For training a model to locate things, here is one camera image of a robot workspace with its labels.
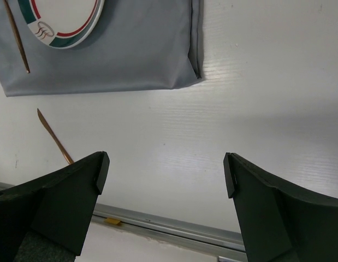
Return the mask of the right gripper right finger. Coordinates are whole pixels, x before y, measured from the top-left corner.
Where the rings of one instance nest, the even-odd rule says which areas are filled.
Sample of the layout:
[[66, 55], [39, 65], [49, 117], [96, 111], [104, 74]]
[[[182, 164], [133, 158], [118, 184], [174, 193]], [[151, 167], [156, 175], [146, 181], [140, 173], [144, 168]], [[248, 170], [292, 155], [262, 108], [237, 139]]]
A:
[[338, 199], [273, 175], [236, 153], [224, 174], [248, 261], [338, 261]]

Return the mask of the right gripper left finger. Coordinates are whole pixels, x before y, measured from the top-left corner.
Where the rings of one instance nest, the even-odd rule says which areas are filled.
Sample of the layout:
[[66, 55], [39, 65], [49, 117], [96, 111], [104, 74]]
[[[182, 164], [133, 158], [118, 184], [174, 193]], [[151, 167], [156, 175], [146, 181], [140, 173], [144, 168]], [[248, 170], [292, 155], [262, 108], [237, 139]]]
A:
[[95, 152], [0, 191], [0, 261], [75, 261], [81, 254], [110, 160]]

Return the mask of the white plate green red rim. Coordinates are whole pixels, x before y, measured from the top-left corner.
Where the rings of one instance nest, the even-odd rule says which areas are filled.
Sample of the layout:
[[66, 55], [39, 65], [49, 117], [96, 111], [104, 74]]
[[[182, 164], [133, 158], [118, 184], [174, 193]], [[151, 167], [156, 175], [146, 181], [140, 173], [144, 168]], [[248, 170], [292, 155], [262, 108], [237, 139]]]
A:
[[43, 44], [70, 49], [83, 42], [95, 28], [104, 0], [20, 0], [28, 28]]

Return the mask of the grey cloth placemat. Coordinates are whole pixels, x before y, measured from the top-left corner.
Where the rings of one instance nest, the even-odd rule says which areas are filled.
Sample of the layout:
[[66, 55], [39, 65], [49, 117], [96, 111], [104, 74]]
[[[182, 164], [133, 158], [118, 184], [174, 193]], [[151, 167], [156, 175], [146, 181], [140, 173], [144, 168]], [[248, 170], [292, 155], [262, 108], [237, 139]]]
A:
[[10, 1], [27, 61], [0, 1], [0, 83], [8, 97], [188, 87], [203, 77], [203, 1], [105, 1], [78, 45], [43, 44], [30, 1]]

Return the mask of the copper fork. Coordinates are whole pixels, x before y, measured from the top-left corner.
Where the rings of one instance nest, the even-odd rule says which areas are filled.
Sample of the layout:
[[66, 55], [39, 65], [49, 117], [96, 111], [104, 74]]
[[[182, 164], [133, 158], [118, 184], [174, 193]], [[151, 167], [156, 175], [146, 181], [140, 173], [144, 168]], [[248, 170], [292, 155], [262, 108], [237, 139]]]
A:
[[25, 50], [23, 48], [22, 40], [21, 40], [21, 37], [20, 37], [20, 34], [19, 34], [19, 30], [17, 28], [16, 22], [15, 22], [15, 19], [14, 19], [13, 13], [11, 11], [11, 8], [10, 8], [7, 0], [3, 0], [3, 3], [4, 3], [4, 7], [5, 7], [5, 10], [6, 10], [6, 13], [8, 15], [9, 23], [11, 25], [11, 28], [12, 28], [12, 31], [13, 31], [13, 35], [14, 35], [14, 38], [15, 38], [15, 41], [16, 41], [19, 53], [21, 55], [23, 64], [25, 66], [25, 70], [26, 70], [27, 74], [29, 74], [30, 73], [30, 68], [29, 68], [29, 65], [28, 65], [28, 61], [27, 61], [27, 57], [26, 57], [26, 54], [25, 54]]

